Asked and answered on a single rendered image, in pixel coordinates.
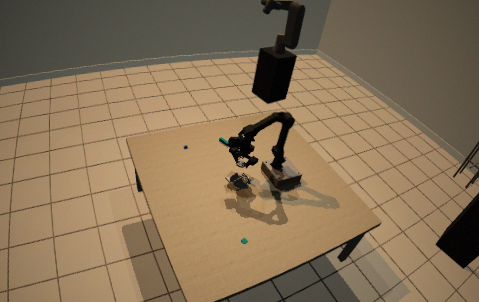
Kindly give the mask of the teal rectangular block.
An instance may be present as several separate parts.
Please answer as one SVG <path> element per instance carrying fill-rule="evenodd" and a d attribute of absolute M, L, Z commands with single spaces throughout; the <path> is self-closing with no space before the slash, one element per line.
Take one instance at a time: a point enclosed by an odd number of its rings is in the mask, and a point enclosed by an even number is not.
<path fill-rule="evenodd" d="M 224 143 L 226 146 L 228 146 L 228 141 L 226 141 L 224 138 L 219 138 L 219 141 L 221 141 L 222 143 Z"/>

